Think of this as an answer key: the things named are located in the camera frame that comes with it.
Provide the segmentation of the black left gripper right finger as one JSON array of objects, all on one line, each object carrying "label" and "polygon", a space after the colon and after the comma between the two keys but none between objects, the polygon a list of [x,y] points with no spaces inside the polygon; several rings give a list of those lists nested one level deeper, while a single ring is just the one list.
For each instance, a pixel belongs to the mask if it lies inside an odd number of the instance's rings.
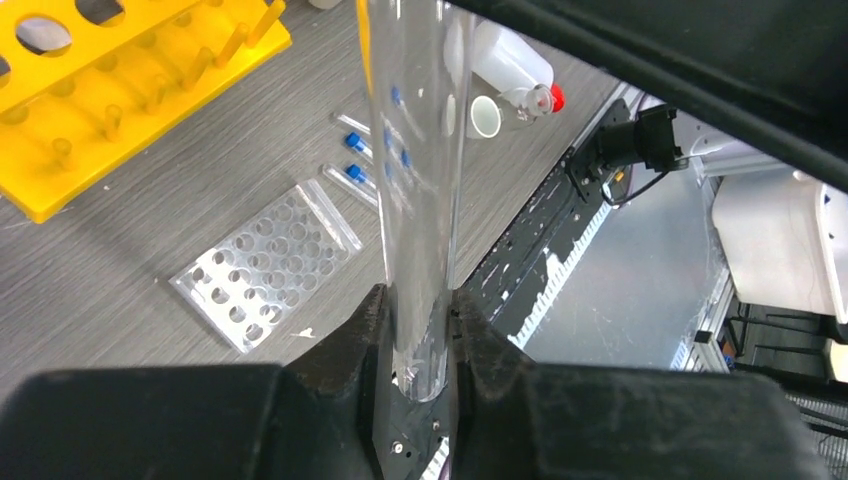
[{"label": "black left gripper right finger", "polygon": [[450,328],[454,479],[830,477],[766,377],[538,363],[464,291]]}]

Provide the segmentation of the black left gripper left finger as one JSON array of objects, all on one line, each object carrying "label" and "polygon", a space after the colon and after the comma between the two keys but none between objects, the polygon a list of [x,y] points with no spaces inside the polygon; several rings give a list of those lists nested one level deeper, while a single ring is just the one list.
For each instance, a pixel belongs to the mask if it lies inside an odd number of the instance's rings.
[{"label": "black left gripper left finger", "polygon": [[1,409],[5,479],[380,479],[383,285],[288,365],[57,370]]}]

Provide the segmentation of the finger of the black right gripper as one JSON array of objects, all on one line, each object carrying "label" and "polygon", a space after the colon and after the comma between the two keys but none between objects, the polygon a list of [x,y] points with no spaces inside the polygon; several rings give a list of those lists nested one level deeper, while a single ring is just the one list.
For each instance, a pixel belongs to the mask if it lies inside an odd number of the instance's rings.
[{"label": "finger of the black right gripper", "polygon": [[843,1],[467,1],[464,8],[847,186]]}]

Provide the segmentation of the blue-capped small test tube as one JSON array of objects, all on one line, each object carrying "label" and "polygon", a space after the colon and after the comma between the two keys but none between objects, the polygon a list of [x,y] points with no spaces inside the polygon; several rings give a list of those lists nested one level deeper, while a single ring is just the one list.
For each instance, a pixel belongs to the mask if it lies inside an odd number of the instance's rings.
[{"label": "blue-capped small test tube", "polygon": [[359,165],[350,164],[342,168],[332,164],[325,164],[321,167],[321,172],[337,187],[362,204],[373,211],[378,210],[377,188]]}]

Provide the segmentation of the large clear glass test tube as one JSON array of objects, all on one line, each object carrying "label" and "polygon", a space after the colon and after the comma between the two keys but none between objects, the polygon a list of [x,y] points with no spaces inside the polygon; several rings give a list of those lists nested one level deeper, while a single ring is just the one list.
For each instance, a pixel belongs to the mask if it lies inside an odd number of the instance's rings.
[{"label": "large clear glass test tube", "polygon": [[356,5],[371,108],[399,390],[447,383],[447,317],[471,89],[471,13],[446,1]]}]

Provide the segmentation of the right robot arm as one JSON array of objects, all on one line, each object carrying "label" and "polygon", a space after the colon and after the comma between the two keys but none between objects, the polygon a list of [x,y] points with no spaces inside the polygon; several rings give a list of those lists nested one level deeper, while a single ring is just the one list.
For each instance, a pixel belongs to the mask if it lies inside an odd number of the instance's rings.
[{"label": "right robot arm", "polygon": [[467,1],[464,8],[663,100],[563,154],[580,196],[617,167],[687,164],[683,111],[837,188],[847,185],[843,1]]}]

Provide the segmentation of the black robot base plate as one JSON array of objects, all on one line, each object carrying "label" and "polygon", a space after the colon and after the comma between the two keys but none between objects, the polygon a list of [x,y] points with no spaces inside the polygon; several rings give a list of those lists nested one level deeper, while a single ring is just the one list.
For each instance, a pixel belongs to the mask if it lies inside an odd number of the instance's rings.
[{"label": "black robot base plate", "polygon": [[425,404],[412,404],[401,394],[392,394],[391,435],[403,450],[390,453],[387,478],[418,478],[438,449],[438,440],[449,439],[451,418],[461,418],[472,410],[481,387],[506,394],[515,390],[515,370],[529,359],[505,337],[517,333],[545,285],[548,275],[542,249],[550,247],[564,259],[598,207],[609,206],[602,194],[615,174],[602,166],[597,138],[600,132],[630,119],[622,99],[603,108],[585,138],[563,153],[475,271],[454,292],[449,309],[452,351],[448,380],[457,389],[444,391]]}]

